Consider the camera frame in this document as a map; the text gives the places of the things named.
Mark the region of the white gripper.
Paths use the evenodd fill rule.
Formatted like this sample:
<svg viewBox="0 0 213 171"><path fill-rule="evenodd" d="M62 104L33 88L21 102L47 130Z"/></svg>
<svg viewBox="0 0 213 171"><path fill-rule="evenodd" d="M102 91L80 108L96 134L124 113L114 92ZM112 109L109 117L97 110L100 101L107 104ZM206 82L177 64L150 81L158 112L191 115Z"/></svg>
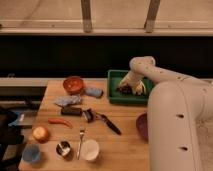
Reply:
<svg viewBox="0 0 213 171"><path fill-rule="evenodd" d="M120 81L118 86L129 85L132 88L131 94L137 95L136 87L140 82L142 82L142 77L138 74L133 73L132 71L129 71L127 75Z"/></svg>

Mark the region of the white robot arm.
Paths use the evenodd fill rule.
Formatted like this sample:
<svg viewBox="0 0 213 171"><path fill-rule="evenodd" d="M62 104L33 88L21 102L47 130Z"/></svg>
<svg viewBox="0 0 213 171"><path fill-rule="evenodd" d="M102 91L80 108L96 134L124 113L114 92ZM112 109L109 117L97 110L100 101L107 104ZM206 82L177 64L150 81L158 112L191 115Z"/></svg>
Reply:
<svg viewBox="0 0 213 171"><path fill-rule="evenodd" d="M144 77L155 83L148 98L151 171L203 171L196 121L213 116L213 84L160 68L151 56L134 57L122 80L135 93Z"/></svg>

